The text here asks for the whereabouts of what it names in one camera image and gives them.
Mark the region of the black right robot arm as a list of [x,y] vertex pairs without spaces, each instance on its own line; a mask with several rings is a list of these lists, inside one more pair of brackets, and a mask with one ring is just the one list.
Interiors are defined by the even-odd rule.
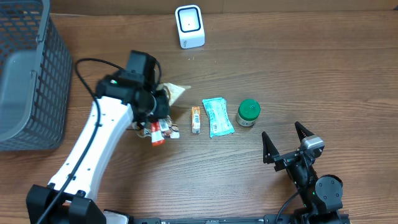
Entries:
[[294,193],[275,215],[265,215],[265,223],[349,223],[341,216],[343,182],[335,175],[317,176],[313,164],[320,157],[325,143],[298,121],[295,128],[299,147],[279,154],[270,137],[262,132],[263,163],[274,164],[276,172],[285,170],[295,185]]

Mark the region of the red snack stick packet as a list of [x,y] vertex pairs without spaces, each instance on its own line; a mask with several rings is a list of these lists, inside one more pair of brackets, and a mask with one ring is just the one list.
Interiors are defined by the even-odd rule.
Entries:
[[153,146],[159,146],[165,142],[158,121],[151,123],[151,141]]

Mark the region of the beige snack pouch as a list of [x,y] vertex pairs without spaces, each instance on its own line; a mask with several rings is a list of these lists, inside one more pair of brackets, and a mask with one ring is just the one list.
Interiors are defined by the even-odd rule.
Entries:
[[176,85],[173,83],[161,83],[156,90],[165,90],[169,101],[169,106],[172,106],[186,91],[191,89],[190,85]]

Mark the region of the teal plastic packet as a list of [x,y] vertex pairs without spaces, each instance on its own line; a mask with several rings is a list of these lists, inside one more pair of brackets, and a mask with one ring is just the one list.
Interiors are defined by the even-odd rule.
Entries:
[[202,103],[210,122],[210,138],[234,133],[224,98],[203,99]]

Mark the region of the grey plastic mesh basket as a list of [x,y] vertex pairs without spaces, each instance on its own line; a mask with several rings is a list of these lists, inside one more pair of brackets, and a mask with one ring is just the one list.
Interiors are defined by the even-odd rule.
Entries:
[[61,145],[72,73],[50,1],[1,1],[2,151]]

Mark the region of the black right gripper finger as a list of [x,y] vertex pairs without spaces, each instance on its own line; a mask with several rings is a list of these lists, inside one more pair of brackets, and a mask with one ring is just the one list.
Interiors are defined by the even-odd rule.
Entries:
[[314,136],[311,131],[309,131],[304,125],[302,125],[298,121],[295,122],[295,128],[300,142],[303,142],[303,140],[306,141],[308,139],[311,139]]
[[263,144],[263,163],[265,164],[274,163],[275,159],[279,157],[279,152],[265,131],[262,132],[262,144]]

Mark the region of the green lid jar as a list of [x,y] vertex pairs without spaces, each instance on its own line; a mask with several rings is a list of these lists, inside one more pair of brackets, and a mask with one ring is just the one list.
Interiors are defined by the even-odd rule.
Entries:
[[254,99],[245,99],[241,102],[238,112],[236,113],[236,121],[244,127],[252,126],[261,113],[260,104]]

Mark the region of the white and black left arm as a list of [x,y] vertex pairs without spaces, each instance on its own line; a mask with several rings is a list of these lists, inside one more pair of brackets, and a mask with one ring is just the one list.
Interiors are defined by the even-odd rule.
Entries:
[[169,99],[159,88],[159,61],[133,50],[126,68],[101,79],[90,116],[70,155],[47,186],[33,185],[26,197],[31,223],[132,223],[121,212],[95,204],[99,186],[117,143],[127,128],[144,129],[170,114]]

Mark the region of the orange small snack box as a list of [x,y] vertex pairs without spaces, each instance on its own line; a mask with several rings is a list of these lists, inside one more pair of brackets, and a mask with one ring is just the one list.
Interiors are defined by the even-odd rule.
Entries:
[[199,106],[192,107],[192,133],[200,134],[201,131],[201,112]]

